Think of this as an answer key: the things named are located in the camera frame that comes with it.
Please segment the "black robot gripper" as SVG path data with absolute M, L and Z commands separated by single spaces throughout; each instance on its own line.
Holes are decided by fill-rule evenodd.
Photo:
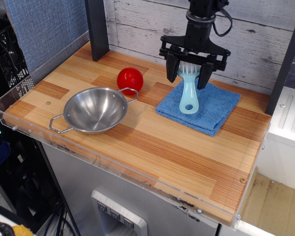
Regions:
M 210 40 L 211 29 L 215 28 L 216 14 L 199 17 L 186 14 L 188 20 L 184 36 L 161 37 L 160 55 L 166 59 L 167 79 L 173 83 L 181 61 L 201 65 L 197 89 L 204 89 L 213 71 L 224 71 L 230 51 Z

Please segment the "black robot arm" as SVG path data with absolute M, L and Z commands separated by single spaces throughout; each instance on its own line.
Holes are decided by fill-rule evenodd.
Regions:
M 231 53 L 215 45 L 210 40 L 210 33 L 211 29 L 214 29 L 217 36 L 224 37 L 230 32 L 231 28 L 219 34 L 215 26 L 217 12 L 221 12 L 233 23 L 229 13 L 224 10 L 228 4 L 227 0 L 191 0 L 186 13 L 186 34 L 161 37 L 160 55 L 166 60 L 167 79 L 170 82 L 175 81 L 178 67 L 183 61 L 201 66 L 198 89 L 205 88 L 213 72 L 225 70 L 227 58 Z

